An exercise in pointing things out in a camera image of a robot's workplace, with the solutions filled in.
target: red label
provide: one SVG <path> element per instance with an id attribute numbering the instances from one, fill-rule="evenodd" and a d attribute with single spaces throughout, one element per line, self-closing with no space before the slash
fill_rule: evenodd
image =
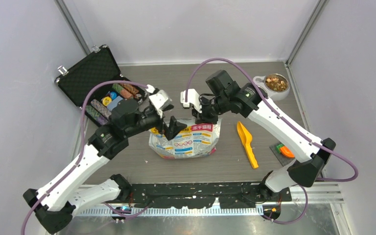
<path id="1" fill-rule="evenodd" d="M 212 131 L 212 124 L 198 124 L 191 126 L 191 131 Z"/>

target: green object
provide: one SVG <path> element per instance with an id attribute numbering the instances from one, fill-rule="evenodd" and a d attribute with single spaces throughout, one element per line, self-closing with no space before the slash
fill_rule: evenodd
<path id="1" fill-rule="evenodd" d="M 284 146 L 284 144 L 279 144 L 279 145 L 276 145 L 276 149 L 278 150 L 278 153 L 281 153 L 280 152 L 280 148 L 282 148 Z"/>

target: case latch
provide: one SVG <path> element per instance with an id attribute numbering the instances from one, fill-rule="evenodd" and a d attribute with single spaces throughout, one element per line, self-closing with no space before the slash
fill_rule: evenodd
<path id="1" fill-rule="evenodd" d="M 98 46 L 93 46 L 93 47 L 92 47 L 92 50 L 93 50 L 95 53 L 97 53 L 97 52 L 100 51 L 100 48 L 98 48 Z"/>
<path id="2" fill-rule="evenodd" d="M 60 66 L 58 67 L 58 71 L 61 73 L 61 75 L 65 76 L 67 73 L 69 73 L 69 71 L 64 67 L 64 66 Z"/>

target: white bowl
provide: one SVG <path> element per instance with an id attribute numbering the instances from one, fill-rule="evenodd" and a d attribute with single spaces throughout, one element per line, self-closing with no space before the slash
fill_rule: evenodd
<path id="1" fill-rule="evenodd" d="M 286 84 L 287 84 L 287 88 L 286 90 L 282 91 L 282 92 L 277 92 L 277 91 L 274 91 L 270 88 L 267 87 L 266 85 L 266 79 L 267 77 L 269 76 L 275 76 L 277 77 L 278 79 L 280 79 L 281 81 L 284 81 Z M 253 81 L 256 85 L 264 88 L 267 92 L 267 95 L 274 101 L 277 101 L 277 100 L 282 100 L 284 98 L 287 97 L 287 95 L 289 94 L 289 90 L 290 90 L 290 82 L 289 80 L 287 80 L 284 76 L 280 75 L 280 74 L 277 74 L 277 73 L 273 73 L 273 74 L 269 74 L 267 76 L 255 76 L 253 78 Z"/>

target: orange object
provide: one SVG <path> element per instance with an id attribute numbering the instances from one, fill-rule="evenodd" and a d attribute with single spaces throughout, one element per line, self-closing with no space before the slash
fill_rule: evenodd
<path id="1" fill-rule="evenodd" d="M 252 134 L 250 134 L 250 132 L 244 127 L 241 121 L 237 122 L 237 132 L 238 136 L 240 136 L 241 143 L 243 144 L 244 149 L 246 150 L 246 154 L 249 158 L 249 162 L 252 165 L 252 168 L 256 169 L 259 165 L 257 164 L 257 160 L 254 157 L 253 149 L 250 145 L 250 143 L 253 140 Z"/>
<path id="2" fill-rule="evenodd" d="M 295 155 L 293 155 L 293 153 L 286 147 L 286 146 L 283 146 L 280 148 L 280 152 L 285 156 L 285 157 L 288 157 L 288 158 L 294 158 Z"/>

